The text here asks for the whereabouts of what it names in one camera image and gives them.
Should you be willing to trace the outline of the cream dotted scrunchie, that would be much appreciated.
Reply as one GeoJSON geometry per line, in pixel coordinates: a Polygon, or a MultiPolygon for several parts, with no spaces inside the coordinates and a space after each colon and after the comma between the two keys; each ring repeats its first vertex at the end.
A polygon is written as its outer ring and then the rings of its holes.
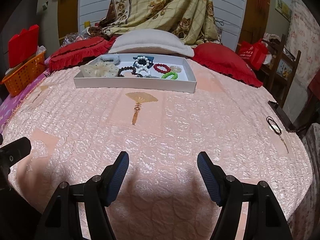
{"type": "Polygon", "coordinates": [[[95,64],[87,64],[80,67],[84,77],[116,77],[119,68],[110,62],[97,62],[95,64]]]}

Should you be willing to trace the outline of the grey fluffy hair scrunchie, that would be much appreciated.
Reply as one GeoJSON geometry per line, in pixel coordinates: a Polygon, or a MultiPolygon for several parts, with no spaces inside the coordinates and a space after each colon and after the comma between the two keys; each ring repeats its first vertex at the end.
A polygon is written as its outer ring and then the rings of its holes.
{"type": "Polygon", "coordinates": [[[117,54],[106,54],[106,55],[99,56],[99,61],[118,64],[120,62],[120,57],[117,54]]]}

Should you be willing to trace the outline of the dark blue hair claw clip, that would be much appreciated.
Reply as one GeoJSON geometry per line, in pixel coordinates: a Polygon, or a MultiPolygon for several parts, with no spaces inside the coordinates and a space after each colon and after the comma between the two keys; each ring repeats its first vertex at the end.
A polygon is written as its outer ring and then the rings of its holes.
{"type": "Polygon", "coordinates": [[[134,63],[133,66],[136,68],[151,68],[153,66],[154,57],[152,56],[142,56],[138,55],[137,57],[133,57],[134,63]]]}

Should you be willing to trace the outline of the pink quilted bedspread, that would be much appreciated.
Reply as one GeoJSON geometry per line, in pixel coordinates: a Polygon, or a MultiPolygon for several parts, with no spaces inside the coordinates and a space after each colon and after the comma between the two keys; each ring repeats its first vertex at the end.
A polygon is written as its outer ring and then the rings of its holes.
{"type": "Polygon", "coordinates": [[[149,90],[132,123],[130,89],[75,87],[79,69],[45,78],[11,113],[4,143],[28,137],[32,150],[9,180],[43,211],[57,185],[86,182],[121,151],[130,165],[117,200],[107,209],[117,239],[209,239],[219,208],[197,168],[204,151],[240,181],[264,180],[286,217],[304,198],[312,167],[299,137],[276,135],[270,93],[190,61],[193,94],[149,90]]]}

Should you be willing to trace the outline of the orange plastic basket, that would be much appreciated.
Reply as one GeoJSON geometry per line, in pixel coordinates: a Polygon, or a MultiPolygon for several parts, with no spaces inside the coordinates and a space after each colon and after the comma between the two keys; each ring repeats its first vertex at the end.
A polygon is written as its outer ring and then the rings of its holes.
{"type": "Polygon", "coordinates": [[[44,64],[45,52],[35,55],[32,59],[15,67],[1,81],[1,85],[5,85],[12,97],[17,96],[23,91],[27,85],[33,82],[45,69],[44,64]]]}

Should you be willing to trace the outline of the red box in basket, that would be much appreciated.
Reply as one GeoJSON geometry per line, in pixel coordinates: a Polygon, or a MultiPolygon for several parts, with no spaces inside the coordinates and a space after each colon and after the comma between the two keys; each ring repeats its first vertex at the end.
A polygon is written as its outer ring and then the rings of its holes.
{"type": "Polygon", "coordinates": [[[39,26],[32,25],[29,29],[22,29],[8,42],[9,68],[14,68],[27,60],[37,51],[39,40],[39,26]]]}

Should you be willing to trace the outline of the red frilled cushion left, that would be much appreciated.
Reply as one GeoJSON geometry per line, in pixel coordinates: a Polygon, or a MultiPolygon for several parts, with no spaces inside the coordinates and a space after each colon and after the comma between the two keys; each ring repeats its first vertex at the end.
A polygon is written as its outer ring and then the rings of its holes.
{"type": "Polygon", "coordinates": [[[112,37],[110,40],[93,37],[61,47],[50,56],[49,71],[52,73],[68,67],[75,67],[89,59],[106,54],[115,41],[116,37],[112,37]]]}

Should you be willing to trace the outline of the red cushion right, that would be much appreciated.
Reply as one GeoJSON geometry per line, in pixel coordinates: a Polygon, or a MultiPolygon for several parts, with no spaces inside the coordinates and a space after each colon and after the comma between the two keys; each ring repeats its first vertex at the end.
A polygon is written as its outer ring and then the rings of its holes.
{"type": "Polygon", "coordinates": [[[251,67],[234,51],[217,43],[203,43],[193,48],[193,61],[210,70],[259,88],[263,85],[251,67]]]}

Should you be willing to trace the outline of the white shallow cardboard tray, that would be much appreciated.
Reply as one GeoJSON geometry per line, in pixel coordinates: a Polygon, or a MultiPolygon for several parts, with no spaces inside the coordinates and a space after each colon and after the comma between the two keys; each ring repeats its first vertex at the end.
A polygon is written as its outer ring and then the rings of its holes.
{"type": "Polygon", "coordinates": [[[191,70],[190,64],[183,57],[161,55],[161,54],[119,54],[120,62],[116,66],[123,70],[120,77],[84,77],[82,72],[78,72],[74,77],[76,88],[135,88],[135,89],[155,89],[172,92],[194,93],[197,85],[196,77],[191,70]],[[169,75],[163,78],[163,74],[157,72],[153,67],[150,71],[141,70],[133,74],[134,59],[138,55],[154,57],[154,64],[165,64],[178,70],[177,78],[169,75]]]}

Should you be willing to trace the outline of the red shopping bag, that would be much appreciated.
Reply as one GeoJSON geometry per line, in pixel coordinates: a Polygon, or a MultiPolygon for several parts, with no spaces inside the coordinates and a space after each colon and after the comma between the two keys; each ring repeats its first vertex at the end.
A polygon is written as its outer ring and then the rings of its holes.
{"type": "Polygon", "coordinates": [[[237,52],[237,55],[255,71],[258,71],[261,68],[267,54],[268,48],[265,46],[262,39],[254,44],[242,41],[237,52]]]}

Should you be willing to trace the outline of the wooden chair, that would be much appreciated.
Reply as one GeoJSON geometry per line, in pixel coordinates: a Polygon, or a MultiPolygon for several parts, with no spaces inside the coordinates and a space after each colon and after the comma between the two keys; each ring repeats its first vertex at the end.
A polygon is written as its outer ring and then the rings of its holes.
{"type": "Polygon", "coordinates": [[[263,84],[278,105],[283,108],[298,68],[301,51],[298,50],[296,56],[291,54],[285,48],[286,36],[284,34],[280,41],[274,38],[270,41],[262,41],[267,45],[272,56],[270,64],[263,64],[260,68],[264,74],[263,84]]]}

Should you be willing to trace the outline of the clear plastic bag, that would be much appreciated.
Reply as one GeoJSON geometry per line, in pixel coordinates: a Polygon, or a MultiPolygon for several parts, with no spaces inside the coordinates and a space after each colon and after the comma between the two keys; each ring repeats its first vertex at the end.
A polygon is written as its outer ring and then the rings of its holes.
{"type": "Polygon", "coordinates": [[[80,33],[71,33],[67,34],[63,39],[62,39],[62,44],[61,47],[65,47],[71,43],[82,41],[82,40],[87,40],[91,38],[91,36],[84,30],[80,33]]]}

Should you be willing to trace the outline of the white pillow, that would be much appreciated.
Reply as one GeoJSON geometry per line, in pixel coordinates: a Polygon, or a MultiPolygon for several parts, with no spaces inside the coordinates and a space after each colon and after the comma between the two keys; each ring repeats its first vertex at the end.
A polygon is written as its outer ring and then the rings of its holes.
{"type": "Polygon", "coordinates": [[[193,57],[193,49],[172,33],[157,29],[133,30],[120,35],[108,52],[183,55],[193,57]]]}

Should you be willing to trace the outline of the floral beige checked blanket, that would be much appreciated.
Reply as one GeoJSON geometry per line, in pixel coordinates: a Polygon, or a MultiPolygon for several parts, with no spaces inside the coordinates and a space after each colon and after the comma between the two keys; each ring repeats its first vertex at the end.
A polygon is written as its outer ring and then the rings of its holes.
{"type": "Polygon", "coordinates": [[[212,0],[111,0],[106,17],[87,32],[108,40],[138,29],[167,31],[193,47],[220,40],[212,0]]]}

